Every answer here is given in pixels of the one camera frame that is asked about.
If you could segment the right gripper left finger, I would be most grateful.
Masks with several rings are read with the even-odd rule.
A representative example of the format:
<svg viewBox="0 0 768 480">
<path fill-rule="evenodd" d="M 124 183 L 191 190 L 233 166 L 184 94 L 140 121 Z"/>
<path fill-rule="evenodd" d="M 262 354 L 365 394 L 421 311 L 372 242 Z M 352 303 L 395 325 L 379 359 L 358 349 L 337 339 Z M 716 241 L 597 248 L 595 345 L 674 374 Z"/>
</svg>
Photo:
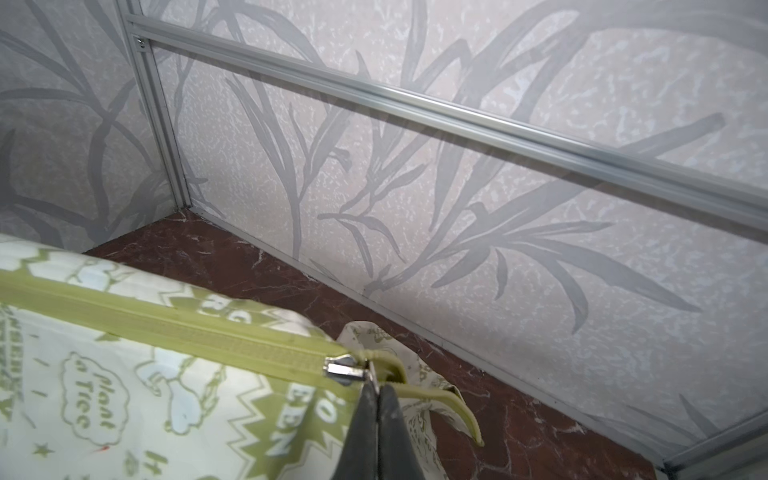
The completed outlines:
<svg viewBox="0 0 768 480">
<path fill-rule="evenodd" d="M 378 395 L 366 382 L 352 417 L 332 480 L 378 478 Z"/>
</svg>

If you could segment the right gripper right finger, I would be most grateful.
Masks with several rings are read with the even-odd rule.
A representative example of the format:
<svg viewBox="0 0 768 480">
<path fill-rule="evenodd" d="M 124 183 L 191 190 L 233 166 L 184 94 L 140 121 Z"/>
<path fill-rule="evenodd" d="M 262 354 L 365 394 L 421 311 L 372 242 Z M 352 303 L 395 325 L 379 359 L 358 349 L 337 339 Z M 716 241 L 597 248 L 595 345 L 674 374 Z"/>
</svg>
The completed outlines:
<svg viewBox="0 0 768 480">
<path fill-rule="evenodd" d="M 380 388 L 377 475 L 381 480 L 424 480 L 394 388 Z"/>
</svg>

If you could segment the metal zipper slider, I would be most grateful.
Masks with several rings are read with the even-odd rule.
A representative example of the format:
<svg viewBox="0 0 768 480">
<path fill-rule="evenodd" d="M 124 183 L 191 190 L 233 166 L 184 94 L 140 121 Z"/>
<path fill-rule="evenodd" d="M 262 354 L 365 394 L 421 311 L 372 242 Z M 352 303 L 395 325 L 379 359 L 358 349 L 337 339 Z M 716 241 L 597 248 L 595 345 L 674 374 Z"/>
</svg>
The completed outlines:
<svg viewBox="0 0 768 480">
<path fill-rule="evenodd" d="M 349 386 L 355 382 L 378 386 L 373 362 L 368 359 L 357 359 L 351 354 L 326 357 L 323 371 L 327 378 L 343 386 Z"/>
</svg>

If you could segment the white green printed jacket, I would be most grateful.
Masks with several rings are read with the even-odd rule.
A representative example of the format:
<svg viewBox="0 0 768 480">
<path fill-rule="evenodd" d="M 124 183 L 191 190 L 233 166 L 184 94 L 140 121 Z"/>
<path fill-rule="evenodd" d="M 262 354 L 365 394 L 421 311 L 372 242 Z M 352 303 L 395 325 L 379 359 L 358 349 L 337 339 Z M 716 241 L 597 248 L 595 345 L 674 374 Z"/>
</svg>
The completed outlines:
<svg viewBox="0 0 768 480">
<path fill-rule="evenodd" d="M 331 337 L 304 316 L 13 236 L 1 239 L 5 479 L 331 479 L 371 360 L 425 479 L 431 417 L 480 442 L 460 391 L 378 325 Z"/>
</svg>

